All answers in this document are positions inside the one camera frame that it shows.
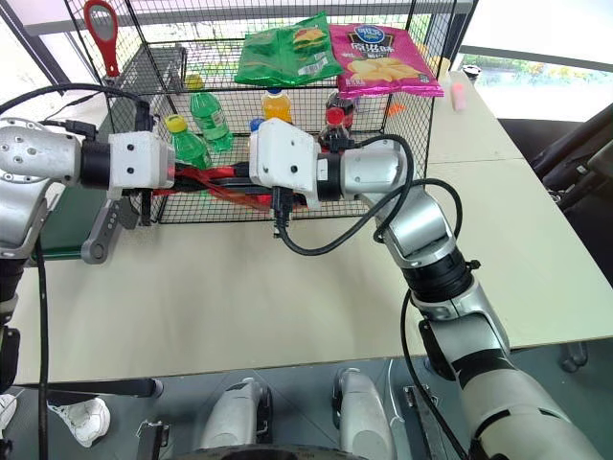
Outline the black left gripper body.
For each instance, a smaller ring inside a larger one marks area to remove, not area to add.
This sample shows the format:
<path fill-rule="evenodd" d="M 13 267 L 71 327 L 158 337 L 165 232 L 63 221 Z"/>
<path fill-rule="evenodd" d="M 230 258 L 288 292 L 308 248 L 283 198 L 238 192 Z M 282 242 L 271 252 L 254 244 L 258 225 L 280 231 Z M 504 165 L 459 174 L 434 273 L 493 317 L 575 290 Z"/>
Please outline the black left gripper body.
<path fill-rule="evenodd" d="M 190 179 L 184 174 L 186 165 L 179 164 L 173 184 L 169 188 L 144 189 L 138 193 L 140 225 L 158 223 L 164 213 L 170 196 L 188 191 Z"/>

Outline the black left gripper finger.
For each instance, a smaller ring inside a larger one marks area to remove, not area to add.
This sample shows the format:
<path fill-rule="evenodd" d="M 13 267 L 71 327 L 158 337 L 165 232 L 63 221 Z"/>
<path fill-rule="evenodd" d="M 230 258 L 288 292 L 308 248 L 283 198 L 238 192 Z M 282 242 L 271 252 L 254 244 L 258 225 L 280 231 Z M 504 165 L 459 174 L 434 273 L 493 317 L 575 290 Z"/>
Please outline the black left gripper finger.
<path fill-rule="evenodd" d="M 206 170 L 191 169 L 191 177 L 196 179 L 249 177 L 249 163 L 238 162 L 233 165 L 212 167 Z"/>
<path fill-rule="evenodd" d="M 269 195 L 246 195 L 240 192 L 215 192 L 215 198 L 238 205 L 268 205 Z"/>
<path fill-rule="evenodd" d="M 250 187 L 250 180 L 244 177 L 225 177 L 209 181 L 193 179 L 193 185 L 201 190 L 244 193 Z"/>

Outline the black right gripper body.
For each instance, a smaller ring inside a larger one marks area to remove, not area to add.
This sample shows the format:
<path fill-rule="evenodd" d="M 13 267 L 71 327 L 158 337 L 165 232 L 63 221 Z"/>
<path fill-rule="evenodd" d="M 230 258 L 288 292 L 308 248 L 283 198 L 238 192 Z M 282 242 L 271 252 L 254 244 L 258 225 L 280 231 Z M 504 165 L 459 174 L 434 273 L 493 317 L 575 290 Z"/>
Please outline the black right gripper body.
<path fill-rule="evenodd" d="M 248 187 L 248 203 L 256 209 L 268 210 L 271 208 L 273 191 L 259 185 Z M 305 208 L 307 206 L 306 198 L 300 194 L 293 194 L 292 205 L 294 209 Z"/>

